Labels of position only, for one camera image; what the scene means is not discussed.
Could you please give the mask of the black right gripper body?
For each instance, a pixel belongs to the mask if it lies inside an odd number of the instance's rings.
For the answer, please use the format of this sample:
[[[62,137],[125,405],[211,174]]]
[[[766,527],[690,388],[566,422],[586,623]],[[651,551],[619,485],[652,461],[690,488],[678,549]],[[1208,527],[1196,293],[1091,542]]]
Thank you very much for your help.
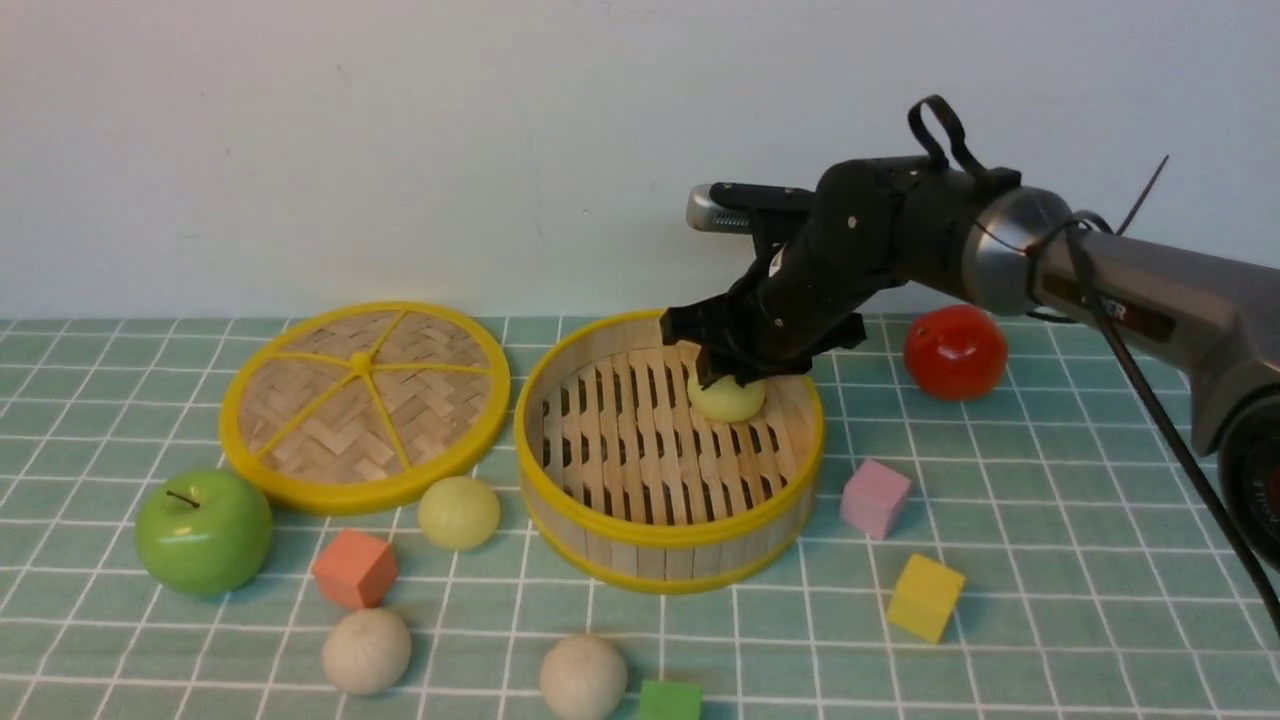
[[[717,296],[660,314],[660,341],[767,354],[820,355],[865,332],[858,309],[896,284],[896,220],[922,158],[841,161],[819,179],[804,223],[765,222],[750,234],[755,258]]]

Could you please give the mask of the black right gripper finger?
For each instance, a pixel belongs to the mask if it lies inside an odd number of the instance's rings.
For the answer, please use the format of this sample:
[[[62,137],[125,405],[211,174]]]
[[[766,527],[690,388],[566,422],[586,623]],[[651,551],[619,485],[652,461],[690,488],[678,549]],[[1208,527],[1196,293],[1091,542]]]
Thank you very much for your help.
[[[769,378],[769,366],[758,357],[735,348],[703,345],[696,356],[696,386],[709,389],[721,380],[746,387]]]
[[[814,359],[814,354],[794,356],[767,354],[764,356],[764,377],[805,375],[813,369]]]

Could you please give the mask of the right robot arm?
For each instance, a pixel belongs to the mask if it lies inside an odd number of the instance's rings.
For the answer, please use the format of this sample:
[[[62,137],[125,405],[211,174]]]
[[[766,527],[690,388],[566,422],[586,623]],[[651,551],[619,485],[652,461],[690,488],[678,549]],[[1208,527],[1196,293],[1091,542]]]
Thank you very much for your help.
[[[1088,229],[1056,193],[988,190],[924,156],[831,167],[814,191],[713,183],[687,223],[748,234],[728,291],[667,309],[664,345],[699,347],[698,374],[741,384],[800,375],[867,337],[860,307],[916,283],[997,316],[1038,307],[1185,373],[1190,443],[1219,464],[1229,527],[1277,565],[1277,270]]]

